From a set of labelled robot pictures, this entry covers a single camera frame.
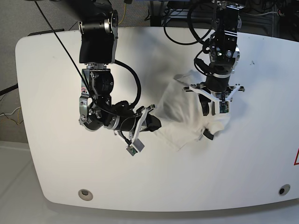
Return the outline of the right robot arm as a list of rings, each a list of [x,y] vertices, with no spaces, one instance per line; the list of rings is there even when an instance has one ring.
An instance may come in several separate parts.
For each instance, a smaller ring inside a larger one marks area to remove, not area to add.
[[[85,64],[80,97],[79,122],[89,131],[101,127],[123,132],[154,132],[161,128],[158,118],[150,114],[153,106],[140,107],[134,111],[141,97],[141,83],[136,72],[115,59],[118,41],[118,12],[107,0],[63,0],[61,5],[79,23],[81,47],[79,62]],[[137,86],[132,103],[112,103],[111,92],[114,78],[108,64],[117,64],[127,69]]]

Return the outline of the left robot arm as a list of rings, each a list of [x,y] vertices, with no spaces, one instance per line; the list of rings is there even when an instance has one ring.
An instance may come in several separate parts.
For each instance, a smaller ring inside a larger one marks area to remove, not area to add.
[[[230,111],[233,95],[245,88],[240,84],[229,85],[230,76],[240,59],[237,46],[237,32],[242,26],[239,11],[246,6],[244,0],[213,1],[213,18],[210,30],[199,37],[192,23],[193,11],[202,3],[192,0],[187,14],[188,28],[196,43],[202,45],[201,53],[208,54],[210,63],[206,64],[198,56],[193,60],[194,67],[206,77],[204,82],[185,87],[186,92],[195,92],[199,96],[203,116],[208,114],[226,114]]]

